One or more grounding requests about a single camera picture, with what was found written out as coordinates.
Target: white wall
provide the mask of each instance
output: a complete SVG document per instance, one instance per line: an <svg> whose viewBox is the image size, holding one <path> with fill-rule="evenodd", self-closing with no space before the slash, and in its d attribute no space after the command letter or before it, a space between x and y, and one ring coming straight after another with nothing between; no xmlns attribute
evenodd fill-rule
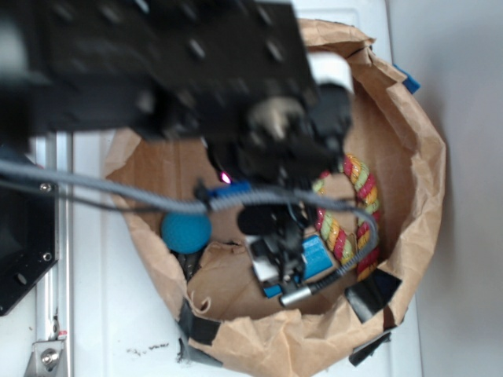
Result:
<svg viewBox="0 0 503 377"><path fill-rule="evenodd" d="M395 63L449 146L417 294L424 377L503 375L503 1L388 0Z"/></svg>

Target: paper bag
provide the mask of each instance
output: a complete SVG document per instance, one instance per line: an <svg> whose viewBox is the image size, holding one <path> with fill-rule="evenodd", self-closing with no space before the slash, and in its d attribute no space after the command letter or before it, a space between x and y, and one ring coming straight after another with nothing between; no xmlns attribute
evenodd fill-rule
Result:
<svg viewBox="0 0 503 377"><path fill-rule="evenodd" d="M446 146L402 85L405 76L376 57L373 40L355 27L314 20L301 20L300 26L309 49L333 51L351 65L354 126L345 150L376 176L383 257L377 272L402 281L390 302L362 320L344 294L355 283L348 274L294 309L282 309L255 280L236 227L238 208L212 215L215 242L187 284L160 239L162 214L124 215L173 317L181 327L199 326L189 335L191 347L226 368L263 377L313 375L402 322L435 249L444 195ZM199 141L147 144L130 131L117 133L105 170L114 181L183 199L192 197L198 178L218 184ZM229 241L235 244L224 244Z"/></svg>

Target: blue block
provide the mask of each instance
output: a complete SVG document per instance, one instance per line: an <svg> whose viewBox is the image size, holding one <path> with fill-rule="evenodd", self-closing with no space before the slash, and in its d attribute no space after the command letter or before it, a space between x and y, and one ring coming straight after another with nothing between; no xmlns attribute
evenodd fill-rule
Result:
<svg viewBox="0 0 503 377"><path fill-rule="evenodd" d="M393 64L393 66L398 69L401 73L403 73L404 75L407 75L407 79L402 83L404 85L405 88L407 88L407 90L411 93L411 94L414 94L416 93L420 88L421 88L421 84L418 83L414 77L412 77L409 73L407 73L406 71L404 71L403 69L401 69L398 65L396 64Z"/></svg>
<svg viewBox="0 0 503 377"><path fill-rule="evenodd" d="M252 189L250 182L233 182L230 185L225 185L218 188L208 190L207 193L212 198L221 198L223 196L235 195L240 192L248 192Z"/></svg>
<svg viewBox="0 0 503 377"><path fill-rule="evenodd" d="M309 279L326 269L333 266L332 259L325 249L325 245L320 236L311 236L302 243L304 247L304 257L306 258L306 269L304 271L304 280ZM279 285L264 288L267 298L274 297L281 293Z"/></svg>

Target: blue object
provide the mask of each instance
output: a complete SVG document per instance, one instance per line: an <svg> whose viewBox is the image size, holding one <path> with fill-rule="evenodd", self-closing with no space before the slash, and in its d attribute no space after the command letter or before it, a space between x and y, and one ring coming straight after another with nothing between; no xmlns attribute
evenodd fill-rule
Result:
<svg viewBox="0 0 503 377"><path fill-rule="evenodd" d="M307 280L326 269L333 266L332 259L325 249L325 245L320 236L311 236L302 243L304 247L304 257L306 258L306 269L304 271L304 280ZM281 293L279 285L264 288L267 298L274 297Z"/></svg>
<svg viewBox="0 0 503 377"><path fill-rule="evenodd" d="M252 185L250 185L249 182L241 181L241 182L233 182L230 185L209 189L207 193L212 198L221 198L223 196L234 195L239 192L247 192L250 191L251 189Z"/></svg>
<svg viewBox="0 0 503 377"><path fill-rule="evenodd" d="M406 71L404 71L403 69L401 69L398 65L396 64L393 64L393 66L398 69L401 73L403 73L404 75L407 75L407 79L405 79L405 81L402 83L404 85L405 88L407 88L407 90L411 93L411 94L414 94L416 93L420 88L421 88L421 84L418 83L414 77L412 77L409 73L407 73Z"/></svg>
<svg viewBox="0 0 503 377"><path fill-rule="evenodd" d="M164 217L160 234L170 250L192 254L208 243L211 235L210 219L205 214L170 213Z"/></svg>

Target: screw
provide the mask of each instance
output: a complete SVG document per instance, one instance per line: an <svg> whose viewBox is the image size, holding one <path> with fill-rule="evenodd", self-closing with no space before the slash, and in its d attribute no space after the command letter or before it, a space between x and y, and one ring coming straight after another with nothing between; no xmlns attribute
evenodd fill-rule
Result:
<svg viewBox="0 0 503 377"><path fill-rule="evenodd" d="M53 189L53 187L49 183L41 183L40 184L40 191L42 192L50 192Z"/></svg>
<svg viewBox="0 0 503 377"><path fill-rule="evenodd" d="M48 350L45 350L42 353L42 355L40 355L40 361L46 367L49 367L51 365L55 365L57 363L57 360L59 358L60 358L60 355L55 350L53 350L52 348L49 348Z"/></svg>
<svg viewBox="0 0 503 377"><path fill-rule="evenodd" d="M180 5L180 9L182 10L182 12L185 15L185 17L187 17L192 22L197 22L199 20L199 17L197 15L197 11L188 2L183 2Z"/></svg>
<svg viewBox="0 0 503 377"><path fill-rule="evenodd" d="M196 106L196 98L188 90L178 91L176 97L187 108L194 108Z"/></svg>
<svg viewBox="0 0 503 377"><path fill-rule="evenodd" d="M112 5L100 5L100 12L101 15L112 25L120 24L123 20L120 16L119 10Z"/></svg>
<svg viewBox="0 0 503 377"><path fill-rule="evenodd" d="M150 13L150 5L147 2L145 2L145 0L134 0L134 2L136 3L136 5L138 5L138 7L143 13L145 14Z"/></svg>
<svg viewBox="0 0 503 377"><path fill-rule="evenodd" d="M238 79L233 81L233 88L237 93L248 94L250 93L250 88L248 88L247 83L243 79Z"/></svg>
<svg viewBox="0 0 503 377"><path fill-rule="evenodd" d="M58 2L53 6L54 14L66 24L71 24L75 20L73 8L66 2Z"/></svg>
<svg viewBox="0 0 503 377"><path fill-rule="evenodd" d="M206 52L196 39L191 39L189 41L189 49L190 52L199 60L203 60L206 57Z"/></svg>
<svg viewBox="0 0 503 377"><path fill-rule="evenodd" d="M246 5L242 2L242 1L237 1L235 2L236 5L239 7L240 11L244 14L244 15L248 15L250 12L248 12L248 8L246 7Z"/></svg>
<svg viewBox="0 0 503 377"><path fill-rule="evenodd" d="M145 114L153 114L156 110L156 98L150 90L142 90L138 94L136 106Z"/></svg>
<svg viewBox="0 0 503 377"><path fill-rule="evenodd" d="M285 167L280 167L279 173L280 173L280 177L281 178L287 178L288 177L288 173L286 172Z"/></svg>
<svg viewBox="0 0 503 377"><path fill-rule="evenodd" d="M273 21L270 19L269 13L262 6L257 10L259 11L260 20L262 20L266 26L272 26Z"/></svg>
<svg viewBox="0 0 503 377"><path fill-rule="evenodd" d="M275 61L281 63L284 60L283 55L281 54L281 51L275 42L267 41L266 46L269 50L270 55L273 59L275 59Z"/></svg>
<svg viewBox="0 0 503 377"><path fill-rule="evenodd" d="M21 285L26 285L28 282L26 281L26 277L24 277L24 275L22 273L18 273L16 275L16 278L17 278L17 281L19 281L19 283Z"/></svg>

